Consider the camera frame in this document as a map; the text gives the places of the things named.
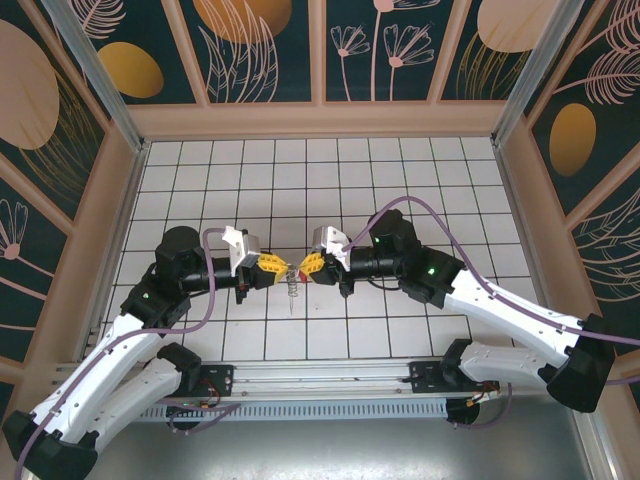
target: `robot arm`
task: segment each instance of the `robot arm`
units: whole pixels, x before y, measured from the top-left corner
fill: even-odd
[[[257,237],[247,231],[227,227],[223,239],[229,243],[229,257],[213,259],[215,286],[216,290],[234,289],[237,303],[242,303],[249,290],[275,285],[286,273],[287,264],[275,255],[261,253]],[[204,251],[195,230],[176,227],[167,231],[155,257],[155,263],[131,289],[113,326],[73,375],[30,413],[12,412],[3,424],[17,460],[36,428],[53,413],[25,462],[39,478],[85,478],[98,453],[130,421],[178,388],[190,391],[200,380],[200,358],[173,343],[161,348],[140,374],[116,390],[129,370],[157,349],[164,336],[157,329],[172,328],[190,308],[191,294],[209,290]],[[145,330],[150,333],[110,347],[118,337]],[[65,403],[52,411],[102,352],[105,356]]]
[[[484,321],[528,348],[496,348],[466,341],[455,355],[455,367],[474,381],[497,380],[545,386],[560,403],[592,412],[600,398],[614,361],[613,345],[555,329],[524,312],[538,314],[563,326],[607,333],[604,320],[563,315],[524,300],[482,279],[490,290],[517,308],[498,301],[484,290],[461,260],[423,246],[413,225],[398,210],[389,210],[370,230],[373,247],[355,247],[347,253],[349,239],[334,227],[314,232],[314,253],[300,265],[312,281],[338,284],[346,298],[356,280],[391,278],[410,298],[448,308]]]

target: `floral wallpaper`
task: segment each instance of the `floral wallpaper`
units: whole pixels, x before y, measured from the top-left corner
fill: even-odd
[[[162,2],[69,0],[68,3],[125,103],[195,103]],[[40,0],[37,5],[52,24]]]
[[[560,0],[472,0],[442,100],[506,100]]]
[[[0,357],[24,361],[66,241],[0,179]]]
[[[640,338],[640,169],[580,222],[573,238],[613,333]]]
[[[452,2],[327,1],[326,100],[426,100]]]
[[[0,154],[73,219],[104,131],[17,2],[0,45]]]
[[[532,132],[566,214],[640,142],[640,2],[613,0]]]
[[[307,0],[180,0],[211,103],[311,101]]]

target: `metal bracket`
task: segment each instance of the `metal bracket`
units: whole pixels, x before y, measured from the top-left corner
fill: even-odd
[[[209,385],[218,391],[220,397],[230,397],[233,390],[233,365],[201,365],[199,381],[190,390],[186,391],[183,387],[173,392],[170,397],[181,398],[209,398]]]
[[[482,382],[474,382],[468,378],[458,377],[456,382],[448,380],[439,361],[411,362],[409,377],[403,382],[411,384],[413,393],[477,392],[483,389]],[[491,383],[499,388],[497,382]]]
[[[260,239],[245,231],[226,227],[222,240],[229,244],[231,276],[236,276],[238,267],[253,267],[260,258]]]
[[[349,237],[335,227],[318,227],[313,231],[313,250],[319,252],[325,249],[347,272],[351,270],[351,252],[344,252],[342,249],[348,244]]]

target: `grid floor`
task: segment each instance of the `grid floor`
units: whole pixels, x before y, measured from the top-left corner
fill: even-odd
[[[316,227],[330,224],[353,238],[377,209],[406,194],[444,216],[484,276],[536,300],[488,138],[156,142],[99,336],[169,228],[246,228],[263,249],[299,264]],[[453,251],[424,210],[399,208],[424,244]],[[220,238],[212,238],[211,247],[214,256],[228,254]],[[366,282],[355,290],[345,301],[337,287],[300,284],[293,314],[284,283],[250,292],[240,306],[221,291],[200,332],[165,342],[181,341],[208,361],[442,355],[455,338],[512,345],[473,318],[425,308],[401,292]],[[194,299],[178,326],[201,320],[206,302],[206,296]]]

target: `black cable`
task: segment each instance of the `black cable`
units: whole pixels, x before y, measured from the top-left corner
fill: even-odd
[[[376,287],[380,290],[384,290],[386,292],[397,292],[400,290],[400,287],[385,287],[383,285],[378,285],[376,282],[373,281],[373,278],[367,278],[367,282],[369,282],[371,286]]]

